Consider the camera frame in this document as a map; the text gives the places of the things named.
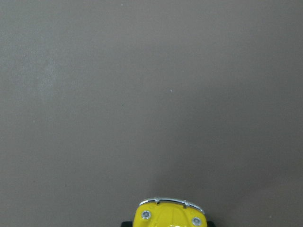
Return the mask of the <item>yellow beetle toy car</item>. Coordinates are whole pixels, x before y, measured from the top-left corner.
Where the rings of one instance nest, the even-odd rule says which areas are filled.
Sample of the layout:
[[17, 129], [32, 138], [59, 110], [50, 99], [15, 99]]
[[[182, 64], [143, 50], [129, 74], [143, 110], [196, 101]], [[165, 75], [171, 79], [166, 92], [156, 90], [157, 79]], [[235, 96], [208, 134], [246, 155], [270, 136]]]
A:
[[168, 197], [147, 198], [139, 203], [132, 221], [122, 227], [214, 227], [204, 210], [188, 200]]

